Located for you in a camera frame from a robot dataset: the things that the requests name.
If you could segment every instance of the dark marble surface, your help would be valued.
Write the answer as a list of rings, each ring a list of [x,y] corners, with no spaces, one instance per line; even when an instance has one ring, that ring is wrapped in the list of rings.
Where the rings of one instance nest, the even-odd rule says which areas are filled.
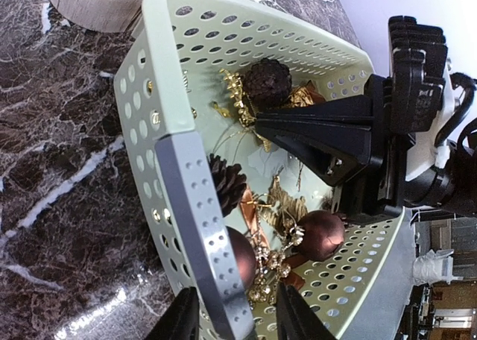
[[[255,0],[358,44],[339,0]],[[172,293],[121,137],[132,41],[0,0],[0,339],[142,339]]]

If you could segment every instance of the copper ball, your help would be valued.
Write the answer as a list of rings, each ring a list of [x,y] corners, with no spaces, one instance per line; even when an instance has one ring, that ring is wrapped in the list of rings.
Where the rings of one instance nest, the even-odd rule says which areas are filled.
[[[313,211],[301,218],[298,225],[305,236],[297,251],[306,258],[323,262],[333,256],[344,243],[344,224],[328,211]]]
[[[236,256],[238,272],[245,289],[253,284],[256,271],[256,259],[253,247],[247,238],[236,229],[227,227],[233,254]]]

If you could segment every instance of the pine cone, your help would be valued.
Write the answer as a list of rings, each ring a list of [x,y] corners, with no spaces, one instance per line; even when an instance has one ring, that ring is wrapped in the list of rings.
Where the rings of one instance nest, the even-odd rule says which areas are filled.
[[[239,174],[241,166],[238,163],[227,166],[226,160],[221,160],[220,156],[214,154],[209,156],[209,167],[222,215],[226,217],[239,205],[247,188],[247,176]]]
[[[259,111],[284,105],[291,93],[290,69],[264,58],[242,77],[244,92]]]

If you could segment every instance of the white robot part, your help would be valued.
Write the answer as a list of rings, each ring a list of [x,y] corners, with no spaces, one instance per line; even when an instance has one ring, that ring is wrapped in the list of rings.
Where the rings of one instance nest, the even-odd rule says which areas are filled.
[[[455,110],[452,82],[447,68],[444,70],[444,79],[446,85],[443,91],[442,109],[437,112],[429,131],[416,133],[416,145],[408,151],[408,165],[405,177],[407,182],[418,177],[433,165],[443,169],[449,160],[450,148],[447,143],[439,148],[434,147],[437,133],[449,121]]]

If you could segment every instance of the basket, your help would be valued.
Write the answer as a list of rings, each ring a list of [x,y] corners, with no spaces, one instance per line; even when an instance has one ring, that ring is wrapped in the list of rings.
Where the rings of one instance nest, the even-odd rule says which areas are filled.
[[[330,33],[249,0],[144,0],[142,14],[143,29],[114,85],[133,176],[168,280],[174,293],[198,288],[201,340],[219,339],[218,333],[242,339],[253,324],[259,339],[276,339],[275,308],[262,304],[251,312],[247,304],[224,226],[247,228],[238,211],[222,218],[206,154],[224,137],[218,154],[240,162],[258,193],[283,168],[282,186],[303,195],[309,210],[320,207],[329,187],[304,169],[298,191],[296,158],[281,149],[265,153],[251,134],[229,137],[240,125],[210,106],[229,98],[219,69],[235,72],[263,57],[278,59],[294,83],[312,80],[332,100],[363,92],[373,72],[370,59]],[[373,285],[400,222],[352,227],[334,258],[295,269],[306,279],[305,300],[338,339]],[[264,229],[276,247],[273,230]]]

